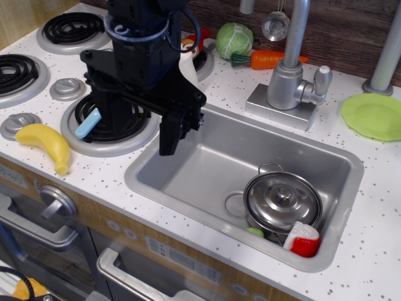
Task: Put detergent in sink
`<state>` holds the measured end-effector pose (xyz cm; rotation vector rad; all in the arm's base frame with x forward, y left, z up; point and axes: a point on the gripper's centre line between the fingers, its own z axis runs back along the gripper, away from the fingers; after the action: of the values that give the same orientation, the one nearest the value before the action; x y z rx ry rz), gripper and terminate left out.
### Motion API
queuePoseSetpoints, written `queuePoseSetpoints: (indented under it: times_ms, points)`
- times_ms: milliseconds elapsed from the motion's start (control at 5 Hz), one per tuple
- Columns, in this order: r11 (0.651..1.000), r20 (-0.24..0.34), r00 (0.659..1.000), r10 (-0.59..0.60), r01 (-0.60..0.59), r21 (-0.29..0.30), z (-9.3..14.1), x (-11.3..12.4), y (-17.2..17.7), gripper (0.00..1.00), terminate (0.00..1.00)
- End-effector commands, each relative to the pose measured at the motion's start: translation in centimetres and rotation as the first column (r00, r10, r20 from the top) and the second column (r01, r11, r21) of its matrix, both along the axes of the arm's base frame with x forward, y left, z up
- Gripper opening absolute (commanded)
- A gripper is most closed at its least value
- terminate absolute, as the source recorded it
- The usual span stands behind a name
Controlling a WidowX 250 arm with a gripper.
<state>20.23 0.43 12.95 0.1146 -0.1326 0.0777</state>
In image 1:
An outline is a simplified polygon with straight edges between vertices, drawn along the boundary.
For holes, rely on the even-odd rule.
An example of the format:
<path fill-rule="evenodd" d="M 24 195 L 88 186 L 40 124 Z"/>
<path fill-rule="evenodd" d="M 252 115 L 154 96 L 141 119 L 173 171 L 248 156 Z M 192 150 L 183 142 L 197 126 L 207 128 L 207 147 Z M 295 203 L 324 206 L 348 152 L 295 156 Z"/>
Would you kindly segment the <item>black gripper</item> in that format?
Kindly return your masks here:
<path fill-rule="evenodd" d="M 85 50 L 92 92 L 78 102 L 74 135 L 84 140 L 122 140 L 135 133 L 132 104 L 162 116 L 159 154 L 172 156 L 179 140 L 203 121 L 206 96 L 179 70 L 180 31 L 157 38 L 113 40 L 112 51 Z"/>

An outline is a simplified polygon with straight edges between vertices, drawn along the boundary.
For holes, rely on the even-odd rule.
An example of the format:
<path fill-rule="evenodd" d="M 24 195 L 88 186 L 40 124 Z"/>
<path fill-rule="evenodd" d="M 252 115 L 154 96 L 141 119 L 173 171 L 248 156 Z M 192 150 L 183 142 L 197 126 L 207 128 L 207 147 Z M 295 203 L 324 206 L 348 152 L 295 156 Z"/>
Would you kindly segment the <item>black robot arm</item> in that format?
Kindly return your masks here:
<path fill-rule="evenodd" d="M 179 140 L 203 121 L 206 96 L 179 68 L 182 16 L 201 27 L 187 1 L 109 1 L 104 28 L 113 51 L 85 50 L 86 82 L 108 130 L 123 132 L 132 105 L 161 116 L 159 153 L 172 156 Z"/>

